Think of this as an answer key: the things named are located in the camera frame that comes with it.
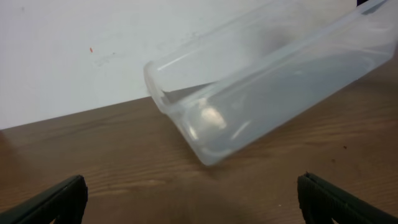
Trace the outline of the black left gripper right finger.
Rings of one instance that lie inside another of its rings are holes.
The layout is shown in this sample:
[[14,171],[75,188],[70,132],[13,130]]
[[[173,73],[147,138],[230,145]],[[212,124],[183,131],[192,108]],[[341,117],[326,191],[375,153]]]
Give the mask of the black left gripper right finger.
[[297,192],[306,224],[397,224],[397,217],[313,173],[298,177]]

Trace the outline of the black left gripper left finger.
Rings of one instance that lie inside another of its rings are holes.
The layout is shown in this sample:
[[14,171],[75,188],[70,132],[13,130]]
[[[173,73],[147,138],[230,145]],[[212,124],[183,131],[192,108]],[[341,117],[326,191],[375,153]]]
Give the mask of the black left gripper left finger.
[[82,175],[74,175],[1,213],[1,223],[81,224],[88,201]]

